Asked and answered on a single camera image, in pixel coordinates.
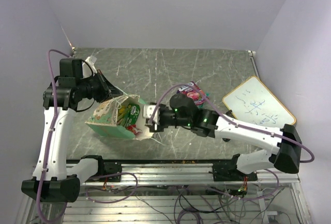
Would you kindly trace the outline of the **green patterned paper bag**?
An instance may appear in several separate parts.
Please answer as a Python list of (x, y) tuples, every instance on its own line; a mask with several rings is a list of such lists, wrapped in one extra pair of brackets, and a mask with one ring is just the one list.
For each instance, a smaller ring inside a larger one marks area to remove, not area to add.
[(139, 95), (124, 94), (101, 103), (85, 124), (103, 137), (154, 140), (154, 134), (145, 126), (145, 105)]

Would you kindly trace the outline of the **purple berries candy packet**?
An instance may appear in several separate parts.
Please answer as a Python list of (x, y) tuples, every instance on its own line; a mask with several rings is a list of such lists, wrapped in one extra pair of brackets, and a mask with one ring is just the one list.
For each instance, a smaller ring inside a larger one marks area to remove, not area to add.
[(182, 85), (177, 89), (177, 93), (181, 93), (186, 95), (187, 97), (191, 98), (194, 101), (194, 104), (198, 108), (202, 108), (204, 103), (206, 102), (206, 99), (209, 98), (209, 93), (205, 93), (203, 90), (201, 90), (194, 81), (190, 81), (187, 83), (190, 86), (193, 86), (195, 89), (197, 89), (201, 94), (205, 96), (203, 98), (198, 92), (196, 92), (194, 89), (191, 87), (188, 87), (186, 85)]

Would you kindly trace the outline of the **green fruit candy packet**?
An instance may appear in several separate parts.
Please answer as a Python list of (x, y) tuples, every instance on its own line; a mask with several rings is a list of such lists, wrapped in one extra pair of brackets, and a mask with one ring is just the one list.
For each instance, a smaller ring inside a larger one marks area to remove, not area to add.
[(117, 126), (127, 127), (136, 124), (140, 115), (141, 108), (136, 103), (129, 103), (119, 109), (117, 115)]

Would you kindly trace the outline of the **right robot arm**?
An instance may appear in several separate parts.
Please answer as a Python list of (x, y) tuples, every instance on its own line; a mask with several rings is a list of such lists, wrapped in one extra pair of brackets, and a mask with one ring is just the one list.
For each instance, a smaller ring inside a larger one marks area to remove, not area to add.
[(170, 126), (183, 127), (199, 137), (241, 141), (259, 148), (250, 154), (236, 154), (227, 161), (220, 173), (225, 180), (237, 181), (270, 168), (287, 174), (299, 172), (302, 142), (293, 125), (277, 128), (246, 123), (215, 110), (198, 108), (182, 94), (173, 95), (169, 106), (145, 105), (143, 118), (150, 132), (163, 132)]

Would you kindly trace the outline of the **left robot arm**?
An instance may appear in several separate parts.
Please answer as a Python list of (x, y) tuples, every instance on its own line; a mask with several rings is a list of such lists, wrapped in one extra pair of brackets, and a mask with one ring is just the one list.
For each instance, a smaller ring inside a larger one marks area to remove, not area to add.
[(41, 150), (32, 178), (22, 182), (22, 192), (39, 202), (68, 203), (78, 198), (81, 185), (88, 179), (102, 180), (106, 169), (100, 155), (85, 155), (67, 168), (69, 135), (79, 102), (92, 99), (102, 103), (122, 94), (90, 59), (60, 60), (59, 76), (43, 93)]

